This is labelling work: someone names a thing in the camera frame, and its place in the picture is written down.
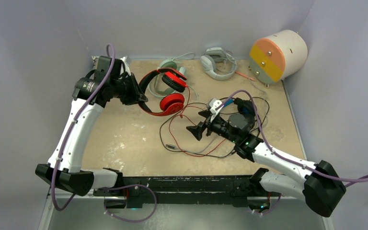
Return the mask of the red headphones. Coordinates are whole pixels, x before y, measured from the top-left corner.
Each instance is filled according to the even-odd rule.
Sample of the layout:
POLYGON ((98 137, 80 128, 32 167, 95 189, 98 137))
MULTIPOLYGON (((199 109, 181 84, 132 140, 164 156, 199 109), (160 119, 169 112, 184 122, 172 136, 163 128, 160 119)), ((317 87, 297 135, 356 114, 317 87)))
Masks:
POLYGON ((139 82, 139 88, 143 93, 146 92, 150 82, 158 75, 162 75, 161 80, 169 87, 164 90, 165 96, 160 101, 161 111, 156 113, 149 109, 146 100, 138 102, 139 107, 146 113, 153 116, 168 116, 179 112, 184 107, 185 98, 182 93, 188 87, 186 76, 173 68, 159 68, 149 72, 139 82))

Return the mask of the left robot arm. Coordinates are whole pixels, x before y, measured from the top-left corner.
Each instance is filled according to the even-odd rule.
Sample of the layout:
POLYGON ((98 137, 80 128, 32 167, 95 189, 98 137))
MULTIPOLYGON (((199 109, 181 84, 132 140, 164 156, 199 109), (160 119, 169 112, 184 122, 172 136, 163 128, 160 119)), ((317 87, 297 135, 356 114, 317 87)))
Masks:
POLYGON ((118 180, 119 171, 83 169, 82 158, 94 124, 107 102, 117 98, 123 105, 133 105, 147 100, 129 69, 129 63, 127 56, 115 59, 107 78, 111 58, 100 56, 96 68, 76 82, 71 111, 60 141, 48 162, 38 164, 35 170, 47 184, 79 196, 101 188, 112 196, 123 192, 124 183, 118 180))

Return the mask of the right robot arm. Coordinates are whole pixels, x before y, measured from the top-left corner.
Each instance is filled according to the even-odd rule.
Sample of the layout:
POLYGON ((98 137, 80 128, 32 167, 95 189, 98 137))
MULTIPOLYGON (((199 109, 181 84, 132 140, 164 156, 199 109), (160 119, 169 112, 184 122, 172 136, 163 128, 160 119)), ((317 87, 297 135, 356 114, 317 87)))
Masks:
POLYGON ((219 115, 212 118, 206 110, 199 115, 205 117, 205 121, 186 127, 197 140, 201 140, 204 133, 208 136, 215 133, 233 142, 233 149, 241 158, 276 170, 259 170, 250 181, 254 194, 267 191, 291 196, 304 201, 316 214, 328 218, 346 193, 346 187, 329 162, 314 163, 296 158, 253 135, 251 129, 256 120, 252 112, 235 113, 227 120, 219 115))

